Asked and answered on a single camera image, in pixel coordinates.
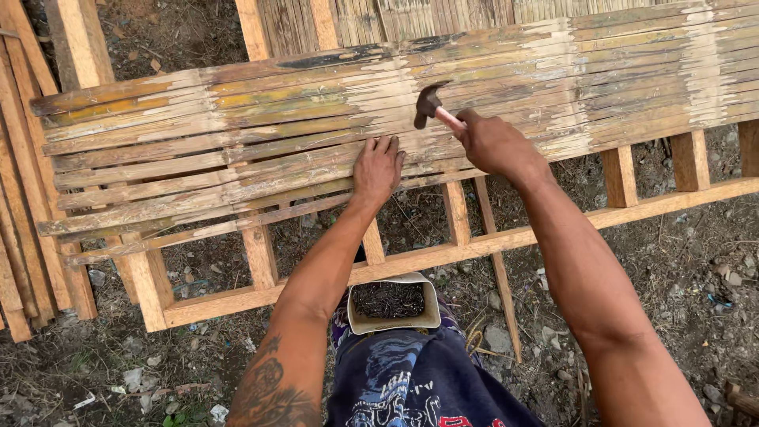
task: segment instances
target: stacked wooden boards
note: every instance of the stacked wooden boards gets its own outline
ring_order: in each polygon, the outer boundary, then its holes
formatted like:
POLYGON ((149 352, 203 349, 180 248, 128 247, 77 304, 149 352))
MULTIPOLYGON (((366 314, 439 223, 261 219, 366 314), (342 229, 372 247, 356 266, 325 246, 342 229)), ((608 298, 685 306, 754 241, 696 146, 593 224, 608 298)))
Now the stacked wooden boards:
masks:
POLYGON ((94 301, 87 272, 64 267, 59 257, 79 246, 39 238, 33 225, 65 217, 56 208, 50 160, 42 155, 43 129, 29 105, 57 93, 56 82, 19 0, 0 8, 0 27, 18 35, 0 40, 0 304, 11 336, 21 341, 31 338, 28 318, 42 327, 71 307, 92 317, 94 301))
MULTIPOLYGON (((276 204, 288 191, 344 189, 361 139, 380 133, 401 137, 407 176, 471 168, 441 125, 417 131, 409 119, 419 90, 441 80, 453 80, 439 92, 446 106, 502 116, 549 160, 754 119, 758 15, 751 1, 683 2, 48 96, 33 108, 44 116, 43 152, 58 190, 149 182, 62 195, 58 207, 69 210, 128 203, 42 222, 39 231, 91 239, 276 204), (236 144, 244 146, 222 150, 236 144), (242 160, 263 161, 226 167, 242 160)), ((258 217, 191 234, 270 221, 258 217)))

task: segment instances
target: dry leaf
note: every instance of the dry leaf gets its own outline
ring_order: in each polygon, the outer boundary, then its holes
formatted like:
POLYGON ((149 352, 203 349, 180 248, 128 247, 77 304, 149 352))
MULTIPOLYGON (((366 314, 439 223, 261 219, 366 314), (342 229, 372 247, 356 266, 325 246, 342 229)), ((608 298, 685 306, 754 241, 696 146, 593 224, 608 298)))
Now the dry leaf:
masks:
POLYGON ((120 27, 113 27, 113 35, 118 37, 119 39, 126 39, 127 36, 124 34, 124 31, 120 27))

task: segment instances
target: hammer handle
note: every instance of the hammer handle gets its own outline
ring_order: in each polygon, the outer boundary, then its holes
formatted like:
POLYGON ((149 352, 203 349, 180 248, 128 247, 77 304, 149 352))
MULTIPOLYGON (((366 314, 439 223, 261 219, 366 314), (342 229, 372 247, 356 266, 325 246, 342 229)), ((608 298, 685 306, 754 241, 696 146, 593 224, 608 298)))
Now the hammer handle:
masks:
POLYGON ((446 109, 442 107, 437 107, 435 109, 435 117, 437 117, 438 120, 440 120, 441 122, 445 123, 446 126, 451 128, 451 130, 454 131, 454 133, 459 133, 459 132, 463 132, 467 130, 466 123, 457 119, 450 112, 447 112, 446 109))

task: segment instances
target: tattooed forearm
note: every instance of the tattooed forearm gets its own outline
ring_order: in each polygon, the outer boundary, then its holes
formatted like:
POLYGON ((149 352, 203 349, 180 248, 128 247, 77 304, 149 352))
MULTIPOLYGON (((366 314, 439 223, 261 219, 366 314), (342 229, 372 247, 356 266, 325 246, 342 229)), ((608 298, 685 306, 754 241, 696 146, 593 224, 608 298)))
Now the tattooed forearm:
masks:
POLYGON ((277 425, 283 427, 320 424, 316 408, 303 391, 282 386, 282 364, 274 355, 280 336, 268 339, 245 370, 232 402, 228 425, 277 425))

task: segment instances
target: right hand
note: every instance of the right hand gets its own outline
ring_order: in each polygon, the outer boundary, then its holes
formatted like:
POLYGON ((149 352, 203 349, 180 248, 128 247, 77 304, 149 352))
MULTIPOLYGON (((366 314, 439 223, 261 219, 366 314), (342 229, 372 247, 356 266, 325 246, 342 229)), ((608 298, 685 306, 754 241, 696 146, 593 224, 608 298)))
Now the right hand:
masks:
POLYGON ((505 176, 517 189, 536 180, 553 180, 545 157, 511 123, 500 117, 485 119, 469 108, 456 118, 467 124, 467 130, 456 137, 479 170, 505 176))

